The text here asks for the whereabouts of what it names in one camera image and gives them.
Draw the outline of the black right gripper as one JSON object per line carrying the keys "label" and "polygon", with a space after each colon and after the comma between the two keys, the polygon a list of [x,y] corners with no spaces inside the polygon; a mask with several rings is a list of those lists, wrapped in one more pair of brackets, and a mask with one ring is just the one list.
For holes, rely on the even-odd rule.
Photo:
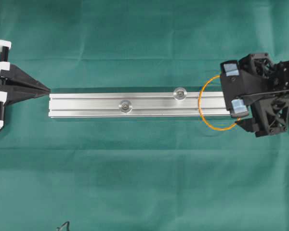
{"label": "black right gripper", "polygon": [[237,120],[236,124],[254,133],[257,138],[286,132],[289,118],[289,61],[274,63],[267,53],[252,53],[246,57],[254,61],[257,73],[266,79],[267,90],[242,96],[251,103],[252,117]]}

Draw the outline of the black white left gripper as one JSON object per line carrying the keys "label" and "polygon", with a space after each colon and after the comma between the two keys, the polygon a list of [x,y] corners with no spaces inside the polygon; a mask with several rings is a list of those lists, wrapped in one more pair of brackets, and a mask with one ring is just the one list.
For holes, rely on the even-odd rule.
{"label": "black white left gripper", "polygon": [[18,66],[8,62],[10,41],[0,40],[0,129],[4,126],[4,106],[49,95],[51,90]]}

